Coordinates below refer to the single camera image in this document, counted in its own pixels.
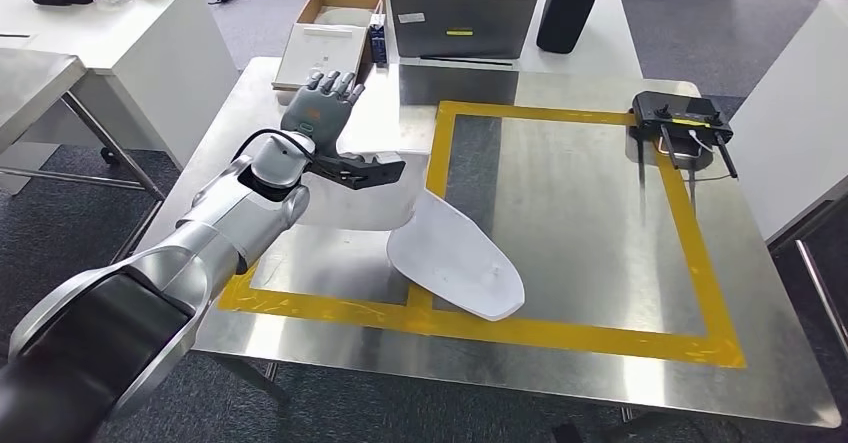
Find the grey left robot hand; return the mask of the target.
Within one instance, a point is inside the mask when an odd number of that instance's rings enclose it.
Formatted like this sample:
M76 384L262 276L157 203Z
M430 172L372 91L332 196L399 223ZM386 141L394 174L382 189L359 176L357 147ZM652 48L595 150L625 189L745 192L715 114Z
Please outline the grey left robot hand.
M352 72L315 71L287 105L281 129L310 138L315 153L338 156L337 142L365 87Z

